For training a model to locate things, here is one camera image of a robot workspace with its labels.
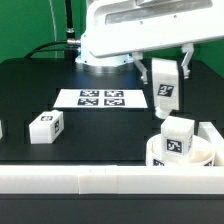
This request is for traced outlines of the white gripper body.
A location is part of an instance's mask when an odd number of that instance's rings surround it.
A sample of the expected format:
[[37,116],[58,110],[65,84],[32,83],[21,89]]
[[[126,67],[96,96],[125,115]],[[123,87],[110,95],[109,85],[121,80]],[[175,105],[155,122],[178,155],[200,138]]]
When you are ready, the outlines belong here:
[[224,0],[97,0],[82,49],[96,58],[224,37]]

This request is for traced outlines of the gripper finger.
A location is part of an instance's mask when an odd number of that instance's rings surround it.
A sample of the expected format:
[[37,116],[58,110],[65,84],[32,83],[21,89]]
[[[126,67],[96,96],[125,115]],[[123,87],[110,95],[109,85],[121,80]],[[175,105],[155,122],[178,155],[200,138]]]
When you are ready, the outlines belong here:
[[181,50],[182,50],[182,53],[184,54],[184,58],[181,63],[183,76],[185,79],[188,79],[190,75],[190,70],[188,69],[188,65],[194,53],[194,44],[193,43],[184,44],[181,47]]
[[148,83],[148,76],[147,76],[148,70],[141,62],[141,60],[143,59],[143,53],[142,52],[133,52],[132,57],[133,57],[135,66],[141,72],[141,80],[143,81],[144,84],[147,84]]

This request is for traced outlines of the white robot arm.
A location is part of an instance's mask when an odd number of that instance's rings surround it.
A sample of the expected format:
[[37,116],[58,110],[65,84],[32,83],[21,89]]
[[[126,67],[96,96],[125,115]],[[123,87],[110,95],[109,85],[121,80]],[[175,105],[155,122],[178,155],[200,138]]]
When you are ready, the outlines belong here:
[[224,38],[224,0],[86,0],[82,66],[138,63],[147,51],[180,46],[188,64],[195,43]]

